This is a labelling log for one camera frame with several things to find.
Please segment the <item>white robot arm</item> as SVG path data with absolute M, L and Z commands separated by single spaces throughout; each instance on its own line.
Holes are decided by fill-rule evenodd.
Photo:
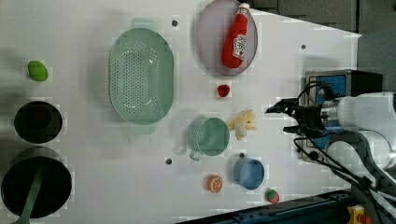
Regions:
M 395 94 L 391 91 L 333 98 L 302 106 L 297 98 L 282 99 L 267 113 L 295 119 L 285 127 L 299 139 L 315 143 L 327 137 L 322 148 L 324 164 L 348 175 L 365 189 L 395 195 Z

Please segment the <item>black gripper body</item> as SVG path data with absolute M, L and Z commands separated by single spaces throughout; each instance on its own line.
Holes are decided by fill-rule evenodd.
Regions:
M 306 137 L 314 138 L 323 135 L 325 128 L 321 121 L 321 107 L 319 105 L 300 106 L 296 112 L 300 133 Z

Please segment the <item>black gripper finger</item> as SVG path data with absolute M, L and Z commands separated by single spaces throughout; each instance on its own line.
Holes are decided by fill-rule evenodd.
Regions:
M 297 98 L 282 99 L 276 104 L 270 106 L 266 113 L 285 113 L 291 114 L 299 107 L 299 100 Z
M 300 136 L 309 136 L 311 134 L 311 131 L 303 125 L 287 126 L 283 128 L 283 131 L 285 133 L 293 133 Z

